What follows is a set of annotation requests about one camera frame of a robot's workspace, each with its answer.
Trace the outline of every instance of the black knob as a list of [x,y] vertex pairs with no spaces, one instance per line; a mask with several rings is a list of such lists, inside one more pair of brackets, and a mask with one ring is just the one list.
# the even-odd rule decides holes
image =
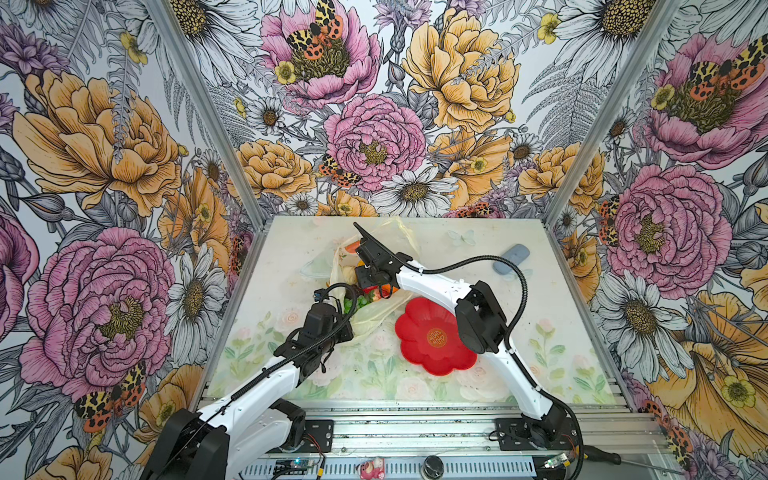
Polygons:
[[424,465],[422,465],[422,478],[424,480],[439,480],[444,471],[445,467],[442,460],[437,455],[430,455],[424,459]]

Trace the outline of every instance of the floral tablecloth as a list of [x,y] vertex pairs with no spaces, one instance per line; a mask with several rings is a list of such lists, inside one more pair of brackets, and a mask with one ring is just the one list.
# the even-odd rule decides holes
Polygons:
[[[255,274],[227,339],[208,389],[223,396],[252,376],[285,336],[303,325],[312,292],[325,280],[302,274],[319,253],[385,219],[277,217]],[[512,339],[539,382],[570,403],[614,403],[591,341],[538,220],[402,219],[422,246],[419,258],[440,267],[480,254],[501,254],[516,243],[531,251],[520,267],[528,281],[528,306]],[[449,274],[470,283],[483,280],[508,316],[520,300],[520,283],[498,275],[490,263],[473,263]],[[482,357],[471,369],[437,377],[407,362],[400,353],[395,321],[405,307],[387,316],[364,339],[339,344],[326,363],[287,396],[295,400],[514,402],[505,384]]]

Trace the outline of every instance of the black bracket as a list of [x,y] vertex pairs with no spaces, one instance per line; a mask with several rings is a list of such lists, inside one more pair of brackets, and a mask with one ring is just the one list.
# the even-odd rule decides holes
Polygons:
[[540,446],[534,445],[530,437],[525,438],[523,436],[522,432],[527,431],[527,420],[522,418],[496,419],[494,423],[498,435],[498,448],[502,452],[530,452],[541,450],[542,447],[547,450],[571,450],[573,447],[567,436],[571,437],[572,442],[576,442],[576,431],[570,417],[564,419],[561,428],[562,433],[555,440],[549,442],[549,445]]

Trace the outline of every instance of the small pink figurine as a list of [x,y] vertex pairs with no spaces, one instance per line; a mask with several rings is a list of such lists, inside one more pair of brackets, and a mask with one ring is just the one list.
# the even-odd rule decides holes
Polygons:
[[384,458],[376,457],[362,464],[360,468],[360,478],[362,480],[384,480]]

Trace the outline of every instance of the red plate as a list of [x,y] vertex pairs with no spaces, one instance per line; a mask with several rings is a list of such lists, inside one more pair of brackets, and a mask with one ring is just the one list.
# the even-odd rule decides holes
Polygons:
[[436,376],[471,369],[478,359],[459,339],[456,317],[423,297],[408,302],[395,333],[402,340],[402,356]]

